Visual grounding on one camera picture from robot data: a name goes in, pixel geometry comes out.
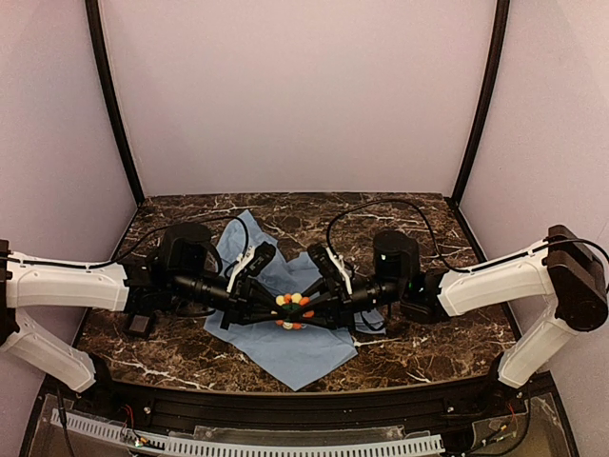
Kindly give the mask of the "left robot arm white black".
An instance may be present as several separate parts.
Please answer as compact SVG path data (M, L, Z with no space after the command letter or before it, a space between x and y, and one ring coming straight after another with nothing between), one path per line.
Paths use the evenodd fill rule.
M287 316L255 279L275 256L268 242L247 246L224 278L219 269L206 269L207 257L217 266L223 263L207 227L181 223L162 233L159 247L145 259L102 264L36 258L11 252L2 241L2 351L82 393L101 380L101 362L36 323L28 307L100 308L135 316L168 308L181 297L220 310L222 328Z

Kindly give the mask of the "light blue shirt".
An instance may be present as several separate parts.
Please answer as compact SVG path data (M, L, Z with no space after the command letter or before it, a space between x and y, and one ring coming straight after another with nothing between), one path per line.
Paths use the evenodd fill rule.
M237 221L228 223L216 249L226 266L237 258L244 245L253 247L278 240L263 232L249 210L243 211ZM302 292L321 275L306 252L287 261L277 252L257 280L272 295ZM243 352L259 368L292 390L299 390L321 379L346 362L358 356L349 331L345 328L328 330L306 326L302 329L284 329L273 322L248 326L232 324L220 328L221 311L206 319L205 331L230 343Z

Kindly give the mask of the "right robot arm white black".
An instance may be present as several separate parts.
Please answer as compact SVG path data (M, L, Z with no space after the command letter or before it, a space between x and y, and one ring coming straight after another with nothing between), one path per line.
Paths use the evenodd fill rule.
M608 319L608 287L598 247L556 225L528 248L467 268L422 271L418 243L396 230L373 239L374 273L354 281L341 258L319 245L309 250L322 277L303 293L291 321L325 328L351 327L354 316L399 304L414 322L432 324L501 302L541 296L546 309L491 370L512 389L577 334Z

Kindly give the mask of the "plush sunflower brooch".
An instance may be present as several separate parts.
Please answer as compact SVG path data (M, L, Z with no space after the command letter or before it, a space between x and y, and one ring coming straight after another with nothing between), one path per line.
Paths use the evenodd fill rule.
M305 297L300 293L277 295L275 298L276 304L286 310L293 312L307 306L310 303L310 298ZM293 323L289 320L276 320L275 324L285 330L301 330L305 328L303 323Z

